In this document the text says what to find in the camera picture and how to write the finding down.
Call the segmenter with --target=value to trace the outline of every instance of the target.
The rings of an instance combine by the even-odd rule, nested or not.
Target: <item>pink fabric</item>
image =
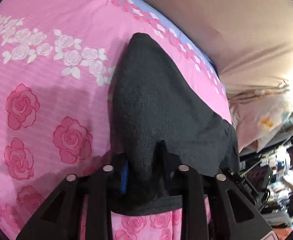
[[[88,175],[109,162],[111,78],[134,33],[155,39],[230,122],[222,85],[191,49],[178,49],[167,31],[132,13],[131,3],[112,1],[0,4],[0,227],[10,239],[67,174]],[[179,239],[180,213],[113,214],[114,238]]]

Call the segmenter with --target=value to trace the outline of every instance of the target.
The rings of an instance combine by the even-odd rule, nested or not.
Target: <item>black plastic mount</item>
[[[159,144],[165,188],[169,195],[182,195],[182,240],[260,240],[271,227],[239,186],[229,179],[233,172],[209,178]],[[112,240],[109,199],[120,191],[120,175],[126,155],[117,155],[111,165],[78,178],[67,176],[30,218],[17,240],[78,240],[83,199],[88,195],[85,240]],[[207,222],[204,194],[208,194],[212,223]]]

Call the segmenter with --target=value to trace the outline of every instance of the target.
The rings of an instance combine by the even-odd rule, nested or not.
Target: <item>metal screw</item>
[[[113,171],[114,167],[112,165],[105,165],[103,167],[103,170],[106,171],[106,172],[110,172],[110,171]]]
[[[180,171],[188,171],[190,168],[189,168],[189,166],[188,165],[180,165],[179,166],[179,170]]]
[[[224,174],[217,174],[216,179],[219,180],[219,181],[225,181],[226,176]]]
[[[75,174],[69,174],[66,176],[67,181],[75,181],[77,176]]]

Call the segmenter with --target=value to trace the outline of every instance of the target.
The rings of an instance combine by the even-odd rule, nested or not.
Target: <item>pink bedsheet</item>
[[[11,240],[67,174],[88,175],[120,151],[110,146],[111,78],[136,32],[155,39],[230,122],[224,88],[205,62],[130,0],[0,4],[0,227]],[[115,240],[178,240],[181,210],[112,214],[112,227]]]

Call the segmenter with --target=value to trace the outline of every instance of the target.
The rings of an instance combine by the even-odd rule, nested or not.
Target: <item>black fabric cover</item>
[[[133,35],[115,75],[113,125],[131,171],[126,203],[114,212],[147,215],[181,208],[181,197],[166,196],[152,176],[156,143],[199,173],[215,176],[219,167],[239,171],[236,133],[189,87],[169,55],[149,35]]]

